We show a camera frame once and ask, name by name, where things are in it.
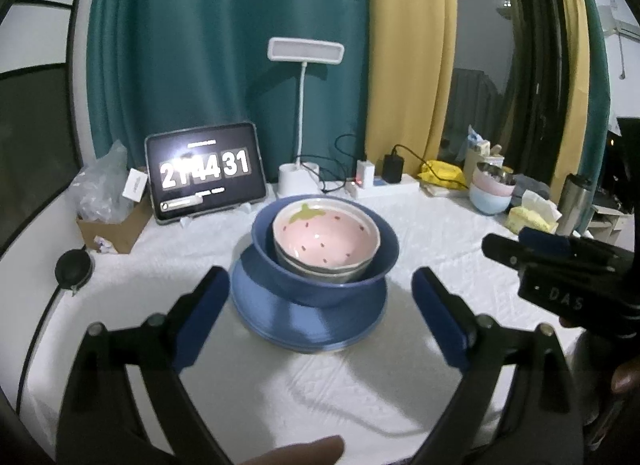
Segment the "right hand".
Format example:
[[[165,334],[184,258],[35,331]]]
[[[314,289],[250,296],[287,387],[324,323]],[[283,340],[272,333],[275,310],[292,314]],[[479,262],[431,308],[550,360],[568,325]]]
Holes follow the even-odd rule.
[[[639,387],[639,331],[598,322],[584,327],[570,357],[570,370],[584,396],[626,395]]]

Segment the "left hand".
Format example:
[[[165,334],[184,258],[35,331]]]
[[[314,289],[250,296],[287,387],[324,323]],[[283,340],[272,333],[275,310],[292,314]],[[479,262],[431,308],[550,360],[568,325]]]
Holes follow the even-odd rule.
[[[335,435],[277,448],[249,459],[245,465],[334,465],[344,451],[344,439]]]

